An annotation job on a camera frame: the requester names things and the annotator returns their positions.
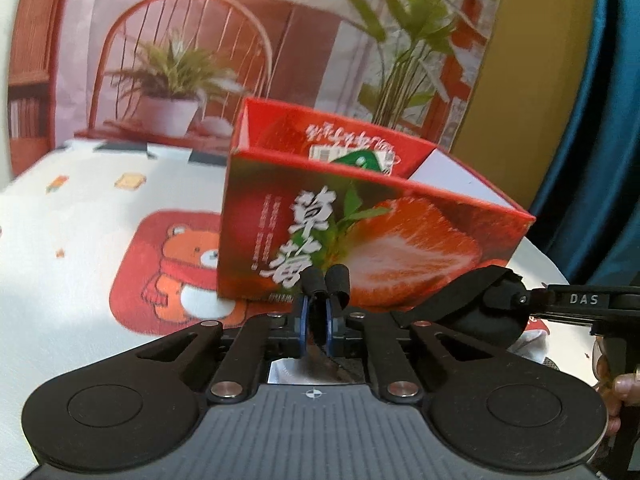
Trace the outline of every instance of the white flower pot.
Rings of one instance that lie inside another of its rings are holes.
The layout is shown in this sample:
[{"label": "white flower pot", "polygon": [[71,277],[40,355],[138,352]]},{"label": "white flower pot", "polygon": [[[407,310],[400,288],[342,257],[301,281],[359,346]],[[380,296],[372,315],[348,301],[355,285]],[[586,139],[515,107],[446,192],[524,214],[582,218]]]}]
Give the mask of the white flower pot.
[{"label": "white flower pot", "polygon": [[184,137],[197,110],[197,101],[141,96],[136,118],[150,133]]}]

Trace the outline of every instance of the yellow wall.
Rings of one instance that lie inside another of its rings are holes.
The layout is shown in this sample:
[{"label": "yellow wall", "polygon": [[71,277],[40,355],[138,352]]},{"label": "yellow wall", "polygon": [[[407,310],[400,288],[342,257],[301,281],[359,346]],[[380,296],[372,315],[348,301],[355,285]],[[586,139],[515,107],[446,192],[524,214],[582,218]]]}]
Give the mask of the yellow wall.
[{"label": "yellow wall", "polygon": [[594,0],[501,0],[453,155],[528,207],[580,84]]}]

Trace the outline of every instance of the small orange toast print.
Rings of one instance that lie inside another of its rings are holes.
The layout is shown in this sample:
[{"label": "small orange toast print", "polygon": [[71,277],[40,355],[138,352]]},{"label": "small orange toast print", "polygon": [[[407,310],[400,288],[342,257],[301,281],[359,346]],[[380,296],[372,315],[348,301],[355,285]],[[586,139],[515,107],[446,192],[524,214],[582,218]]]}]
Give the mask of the small orange toast print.
[{"label": "small orange toast print", "polygon": [[69,177],[66,175],[57,176],[53,182],[47,186],[47,193],[57,191],[67,180],[69,180]]},{"label": "small orange toast print", "polygon": [[119,189],[138,189],[146,182],[146,176],[140,173],[123,173],[117,180],[115,187]]}]

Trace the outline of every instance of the human hand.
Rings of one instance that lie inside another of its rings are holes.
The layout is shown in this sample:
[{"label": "human hand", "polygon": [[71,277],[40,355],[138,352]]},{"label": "human hand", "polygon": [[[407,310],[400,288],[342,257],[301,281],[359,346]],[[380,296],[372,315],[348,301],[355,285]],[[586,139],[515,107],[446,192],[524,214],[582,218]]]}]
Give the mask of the human hand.
[{"label": "human hand", "polygon": [[594,373],[598,378],[598,384],[595,385],[595,388],[602,396],[609,413],[606,435],[613,436],[620,429],[619,415],[622,403],[624,402],[627,406],[640,404],[640,374],[623,374],[612,378],[609,363],[604,354],[597,359],[594,368]]}]

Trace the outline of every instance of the red scarf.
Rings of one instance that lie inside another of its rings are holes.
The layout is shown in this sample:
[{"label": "red scarf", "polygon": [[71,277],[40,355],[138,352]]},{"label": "red scarf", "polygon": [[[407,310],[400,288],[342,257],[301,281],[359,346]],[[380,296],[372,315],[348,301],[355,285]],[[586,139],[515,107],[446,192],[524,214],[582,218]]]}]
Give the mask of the red scarf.
[{"label": "red scarf", "polygon": [[160,271],[146,284],[142,298],[152,304],[167,306],[168,298],[156,287],[158,278],[167,275],[185,285],[197,286],[204,290],[216,290],[218,270],[212,267],[197,267],[179,260],[163,258],[160,260]]}]

